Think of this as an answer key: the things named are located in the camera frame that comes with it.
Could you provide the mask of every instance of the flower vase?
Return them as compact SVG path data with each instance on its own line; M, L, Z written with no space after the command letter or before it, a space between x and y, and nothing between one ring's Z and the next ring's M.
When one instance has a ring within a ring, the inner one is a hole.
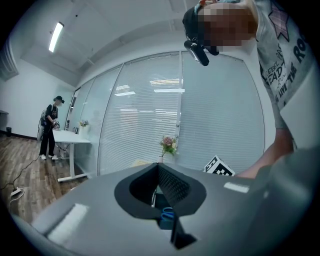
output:
M79 127L79 136L83 139L87 139L88 137L88 130L89 130L89 125L86 126L81 126Z

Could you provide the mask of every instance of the baseball cap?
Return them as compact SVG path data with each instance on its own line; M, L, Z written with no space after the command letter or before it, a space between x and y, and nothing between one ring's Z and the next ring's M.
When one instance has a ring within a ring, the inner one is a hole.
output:
M185 36L188 40L194 41L206 48L212 55L218 55L219 51L216 46L209 46L205 43L205 30L201 22L198 22L198 11L204 6L204 1L200 1L195 7L187 10L183 16Z
M65 100L61 96L57 96L53 99L54 101L60 100L62 103L65 103Z

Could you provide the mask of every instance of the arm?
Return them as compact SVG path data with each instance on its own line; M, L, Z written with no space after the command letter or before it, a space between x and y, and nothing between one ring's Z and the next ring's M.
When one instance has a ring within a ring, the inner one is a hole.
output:
M48 118L48 120L50 121L50 123L53 122L52 118L51 118L51 105L49 105L47 108L46 108L46 112L45 112L45 116Z
M288 129L276 129L274 143L259 160L237 177L254 179L261 167L272 165L278 158L293 152L292 137Z
M52 118L51 118L50 115L47 115L46 117L48 118L48 120L49 120L51 123L53 122L53 120L52 120Z

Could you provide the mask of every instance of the blue object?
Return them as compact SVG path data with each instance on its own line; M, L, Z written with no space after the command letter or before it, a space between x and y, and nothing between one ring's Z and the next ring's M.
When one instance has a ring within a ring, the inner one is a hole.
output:
M165 207L162 209L161 220L162 221L171 221L174 219L174 210L172 207Z

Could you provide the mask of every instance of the person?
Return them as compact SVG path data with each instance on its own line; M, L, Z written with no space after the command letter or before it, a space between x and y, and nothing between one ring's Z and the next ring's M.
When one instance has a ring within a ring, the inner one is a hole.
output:
M56 125L55 119L58 118L58 107L64 103L64 100L61 96L57 96L53 99L53 104L49 105L46 108L45 113L45 126L43 129L43 139L41 142L41 148L40 148L40 157L42 160L46 160L46 154L47 154L47 147L48 147L48 140L49 140L49 158L52 158L52 160L57 160L58 157L54 154L55 149L55 138L53 133L53 128Z
M273 0L239 3L201 0L184 14L182 22L187 39L213 55L224 47L256 40L260 75L271 100L276 132L273 144L260 159L237 175L254 179L261 167L272 165L293 152L292 135L280 110L308 76L311 67L319 71L311 47L292 18Z

